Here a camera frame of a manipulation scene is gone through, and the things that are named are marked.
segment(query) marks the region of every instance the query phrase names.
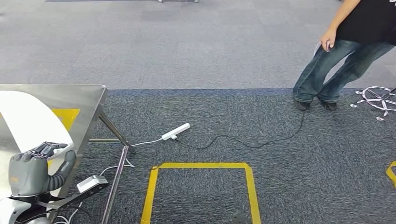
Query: hand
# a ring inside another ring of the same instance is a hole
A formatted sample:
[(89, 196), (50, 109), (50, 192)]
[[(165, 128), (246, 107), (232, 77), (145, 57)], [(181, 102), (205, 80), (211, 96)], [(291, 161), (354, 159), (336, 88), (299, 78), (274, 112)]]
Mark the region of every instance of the hand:
[(64, 161), (54, 175), (48, 174), (46, 155), (51, 155), (54, 147), (64, 144), (44, 143), (33, 150), (11, 157), (8, 167), (8, 181), (14, 196), (35, 196), (56, 190), (64, 185), (76, 162), (73, 150), (66, 152)]
[(337, 34), (337, 29), (328, 29), (325, 34), (323, 34), (322, 38), (320, 38), (320, 42), (322, 43), (322, 48), (326, 52), (329, 52), (329, 47), (333, 48), (335, 43), (335, 36)]

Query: black shoe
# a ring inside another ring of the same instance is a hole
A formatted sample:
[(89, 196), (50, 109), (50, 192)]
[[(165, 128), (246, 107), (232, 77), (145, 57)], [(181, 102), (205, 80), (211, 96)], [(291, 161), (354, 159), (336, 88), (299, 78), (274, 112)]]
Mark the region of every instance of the black shoe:
[(304, 103), (304, 102), (294, 100), (294, 106), (301, 111), (306, 111), (309, 109), (310, 103)]
[(337, 109), (337, 103), (327, 103), (320, 101), (320, 104), (328, 111), (335, 111)]

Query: yellow label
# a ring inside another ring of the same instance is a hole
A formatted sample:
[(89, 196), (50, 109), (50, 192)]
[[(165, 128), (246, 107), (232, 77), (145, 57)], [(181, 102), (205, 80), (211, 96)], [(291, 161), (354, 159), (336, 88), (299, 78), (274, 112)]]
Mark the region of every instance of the yellow label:
[(52, 112), (59, 117), (66, 130), (69, 131), (80, 109), (52, 109)]
[(17, 183), (19, 180), (17, 177), (11, 177), (10, 181)]

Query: black cable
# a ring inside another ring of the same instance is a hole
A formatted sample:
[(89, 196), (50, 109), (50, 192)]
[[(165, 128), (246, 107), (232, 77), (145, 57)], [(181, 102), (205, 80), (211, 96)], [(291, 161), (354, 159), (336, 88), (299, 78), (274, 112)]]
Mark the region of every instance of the black cable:
[(234, 140), (234, 141), (236, 141), (236, 142), (239, 142), (240, 144), (242, 144), (242, 145), (244, 145), (244, 146), (246, 146), (246, 147), (248, 147), (248, 148), (261, 148), (261, 147), (263, 147), (263, 146), (266, 146), (266, 145), (271, 144), (271, 143), (274, 143), (274, 142), (285, 141), (285, 140), (288, 140), (288, 139), (293, 138), (296, 134), (298, 134), (298, 133), (300, 132), (301, 128), (303, 127), (303, 124), (304, 124), (304, 117), (305, 117), (305, 111), (303, 112), (303, 115), (302, 115), (302, 118), (301, 118), (300, 127), (299, 127), (299, 128), (297, 129), (297, 131), (296, 131), (294, 134), (292, 134), (291, 136), (289, 136), (289, 137), (287, 137), (287, 138), (284, 138), (284, 139), (278, 139), (278, 140), (268, 141), (268, 142), (265, 142), (265, 143), (261, 144), (260, 146), (249, 146), (249, 145), (243, 143), (242, 141), (240, 141), (240, 140), (238, 140), (238, 139), (236, 139), (236, 138), (230, 137), (230, 136), (228, 136), (228, 135), (219, 135), (219, 136), (216, 136), (216, 137), (209, 143), (208, 146), (203, 147), (203, 148), (199, 148), (199, 147), (195, 147), (195, 146), (188, 145), (188, 144), (186, 144), (186, 143), (182, 143), (182, 142), (180, 142), (178, 139), (176, 139), (176, 142), (179, 143), (179, 144), (181, 144), (181, 145), (188, 146), (188, 147), (191, 147), (191, 148), (194, 148), (194, 149), (207, 149), (207, 148), (209, 148), (218, 138), (226, 137), (226, 138), (232, 139), (232, 140)]
[(29, 218), (29, 219), (26, 219), (26, 220), (24, 220), (24, 221), (20, 221), (20, 222), (18, 222), (18, 223), (19, 223), (19, 224), (25, 224), (25, 223), (27, 223), (27, 222), (29, 222), (29, 221), (32, 221), (33, 219), (35, 219), (35, 218), (37, 218), (37, 217), (40, 217), (40, 216), (43, 216), (43, 215), (47, 215), (48, 213), (67, 211), (68, 208), (81, 210), (81, 211), (83, 211), (85, 214), (87, 214), (87, 215), (89, 216), (90, 220), (92, 220), (92, 216), (91, 216), (91, 214), (90, 214), (87, 210), (82, 209), (82, 208), (79, 208), (78, 206), (67, 205), (66, 208), (64, 208), (64, 209), (62, 209), (62, 210), (61, 210), (61, 209), (50, 210), (50, 211), (47, 211), (47, 212), (45, 212), (45, 213), (41, 213), (41, 214), (35, 215), (35, 216), (33, 216), (33, 217)]
[(40, 217), (40, 216), (43, 216), (43, 215), (47, 215), (48, 213), (52, 213), (52, 212), (61, 212), (61, 211), (66, 211), (66, 210), (59, 210), (59, 209), (50, 210), (50, 211), (47, 211), (47, 212), (44, 212), (44, 213), (35, 215), (35, 216), (33, 216), (33, 217), (31, 217), (31, 218), (28, 218), (28, 219), (26, 219), (26, 220), (18, 221), (17, 224), (25, 224), (25, 223), (27, 223), (27, 222), (29, 222), (29, 221), (32, 221), (33, 219), (35, 219), (35, 218), (37, 218), (37, 217)]

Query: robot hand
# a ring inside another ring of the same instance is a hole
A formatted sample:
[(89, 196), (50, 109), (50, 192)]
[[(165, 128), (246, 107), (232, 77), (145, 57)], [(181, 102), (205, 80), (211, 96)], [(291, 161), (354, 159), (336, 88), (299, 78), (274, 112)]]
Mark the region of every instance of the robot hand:
[(64, 162), (54, 175), (48, 174), (47, 159), (53, 156), (54, 150), (66, 146), (44, 142), (30, 151), (13, 156), (8, 171), (12, 196), (36, 196), (63, 186), (76, 162), (76, 153), (73, 150), (66, 152)]

